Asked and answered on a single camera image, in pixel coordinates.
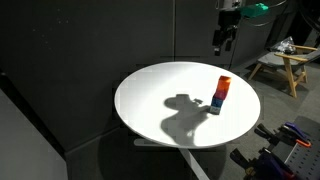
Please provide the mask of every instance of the table base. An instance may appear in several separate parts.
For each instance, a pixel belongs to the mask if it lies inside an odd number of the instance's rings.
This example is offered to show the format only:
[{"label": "table base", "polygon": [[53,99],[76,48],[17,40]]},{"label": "table base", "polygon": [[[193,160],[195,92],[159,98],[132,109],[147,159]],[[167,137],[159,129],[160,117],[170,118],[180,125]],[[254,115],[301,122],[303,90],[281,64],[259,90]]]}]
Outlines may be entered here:
[{"label": "table base", "polygon": [[[135,146],[148,146],[148,147],[167,147],[161,144],[154,143],[147,139],[139,138],[134,140]],[[207,174],[203,171],[197,160],[193,157],[191,152],[188,149],[178,148],[184,159],[189,164],[190,168],[196,174],[199,180],[209,180]]]}]

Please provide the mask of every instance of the cable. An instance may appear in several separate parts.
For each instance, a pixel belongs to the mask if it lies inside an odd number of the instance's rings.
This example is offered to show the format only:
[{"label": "cable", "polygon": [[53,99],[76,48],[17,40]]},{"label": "cable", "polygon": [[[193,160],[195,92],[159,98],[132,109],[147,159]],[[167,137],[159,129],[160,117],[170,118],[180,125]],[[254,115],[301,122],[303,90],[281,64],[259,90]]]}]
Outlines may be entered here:
[{"label": "cable", "polygon": [[300,12],[304,20],[307,22],[309,26],[311,26],[313,29],[315,29],[317,32],[320,32],[320,27],[317,23],[309,19],[308,16],[306,16],[304,13]]},{"label": "cable", "polygon": [[254,26],[254,27],[261,27],[261,26],[264,26],[264,25],[267,25],[267,24],[270,24],[270,23],[272,23],[273,21],[269,21],[269,22],[266,22],[266,23],[262,23],[262,24],[253,24],[253,23],[249,23],[249,22],[245,22],[245,24],[247,24],[247,25],[250,25],[250,26]]},{"label": "cable", "polygon": [[287,2],[287,0],[284,0],[284,1],[282,1],[282,2],[280,2],[280,3],[278,3],[278,4],[276,4],[276,5],[269,6],[269,9],[270,9],[270,8],[274,8],[274,7],[277,7],[277,6],[280,6],[280,5],[284,4],[285,2]]},{"label": "cable", "polygon": [[219,9],[220,8],[219,6],[220,6],[220,0],[217,0],[216,1],[216,9]]},{"label": "cable", "polygon": [[[238,30],[240,29],[241,21],[242,21],[242,20],[240,19]],[[238,43],[238,39],[239,39],[239,34],[238,34],[238,35],[236,35],[236,39],[235,39],[235,42],[234,42],[234,47],[233,47],[233,51],[232,51],[232,55],[231,55],[231,61],[230,61],[230,64],[229,64],[229,68],[228,68],[228,70],[230,70],[230,69],[231,69],[231,65],[232,65],[233,57],[234,57],[234,54],[235,54],[235,48],[236,48],[237,43]]]}]

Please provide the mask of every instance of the table top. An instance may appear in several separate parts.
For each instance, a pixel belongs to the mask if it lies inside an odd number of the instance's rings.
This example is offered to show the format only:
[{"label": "table top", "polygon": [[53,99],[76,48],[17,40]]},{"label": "table top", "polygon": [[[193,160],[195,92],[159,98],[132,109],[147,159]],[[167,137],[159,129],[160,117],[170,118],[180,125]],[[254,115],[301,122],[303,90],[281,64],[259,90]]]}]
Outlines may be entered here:
[{"label": "table top", "polygon": [[[221,75],[232,78],[219,115],[207,112]],[[234,140],[258,120],[260,101],[237,75],[207,64],[168,62],[127,77],[115,94],[122,121],[153,142],[177,148],[209,148]]]}]

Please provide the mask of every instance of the floor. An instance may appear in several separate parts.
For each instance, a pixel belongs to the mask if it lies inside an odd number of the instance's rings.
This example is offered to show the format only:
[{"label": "floor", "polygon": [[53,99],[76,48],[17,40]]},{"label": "floor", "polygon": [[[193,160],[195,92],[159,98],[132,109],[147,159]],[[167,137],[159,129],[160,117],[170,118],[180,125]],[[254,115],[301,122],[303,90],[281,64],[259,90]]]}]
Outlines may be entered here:
[{"label": "floor", "polygon": [[[235,73],[247,81],[252,68],[244,68]],[[288,85],[285,81],[269,73],[259,72],[253,80],[248,81],[261,102],[257,124],[263,123],[272,130],[297,118],[320,123],[320,65],[309,64],[306,69],[309,83],[297,87],[297,99],[287,94]],[[258,150],[269,145],[253,129],[226,145],[191,152],[210,179],[243,179],[244,170],[229,158],[230,152],[238,148],[247,159],[252,159],[258,157]],[[68,153],[69,180],[197,179],[178,150],[167,147],[135,147],[133,140],[137,137],[122,126]]]}]

